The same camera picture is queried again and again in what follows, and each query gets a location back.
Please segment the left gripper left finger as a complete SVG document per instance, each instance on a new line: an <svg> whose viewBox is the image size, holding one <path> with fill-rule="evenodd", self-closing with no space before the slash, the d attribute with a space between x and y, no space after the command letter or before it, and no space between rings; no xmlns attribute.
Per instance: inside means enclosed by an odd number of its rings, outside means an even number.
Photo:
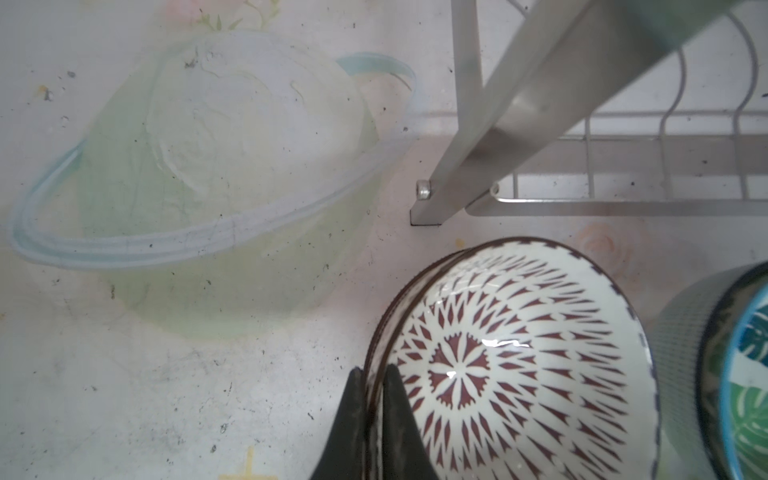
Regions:
<svg viewBox="0 0 768 480"><path fill-rule="evenodd" d="M366 433L364 372L348 375L334 422L310 480L359 480L363 475Z"/></svg>

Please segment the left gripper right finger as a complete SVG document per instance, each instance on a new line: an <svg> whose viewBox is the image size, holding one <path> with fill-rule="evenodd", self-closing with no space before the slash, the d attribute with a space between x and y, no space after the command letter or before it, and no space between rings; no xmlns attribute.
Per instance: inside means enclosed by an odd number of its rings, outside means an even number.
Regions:
<svg viewBox="0 0 768 480"><path fill-rule="evenodd" d="M386 480L437 480L415 422L398 368L383 381L382 474Z"/></svg>

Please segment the white bowl maroon pattern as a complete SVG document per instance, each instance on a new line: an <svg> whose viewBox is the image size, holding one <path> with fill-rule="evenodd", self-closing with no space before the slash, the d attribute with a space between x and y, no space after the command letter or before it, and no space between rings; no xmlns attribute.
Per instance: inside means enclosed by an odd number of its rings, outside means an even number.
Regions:
<svg viewBox="0 0 768 480"><path fill-rule="evenodd" d="M561 243L447 255L392 300L369 343L364 477L383 475L383 382L402 378L442 479L652 479L660 406L643 326L613 279Z"/></svg>

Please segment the green leaf pattern bowl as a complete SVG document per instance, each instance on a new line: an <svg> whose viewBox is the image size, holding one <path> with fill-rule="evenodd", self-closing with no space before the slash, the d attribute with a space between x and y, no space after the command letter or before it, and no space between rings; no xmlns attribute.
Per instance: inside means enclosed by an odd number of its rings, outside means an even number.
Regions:
<svg viewBox="0 0 768 480"><path fill-rule="evenodd" d="M662 426L700 479L767 476L767 265L676 295L650 334Z"/></svg>

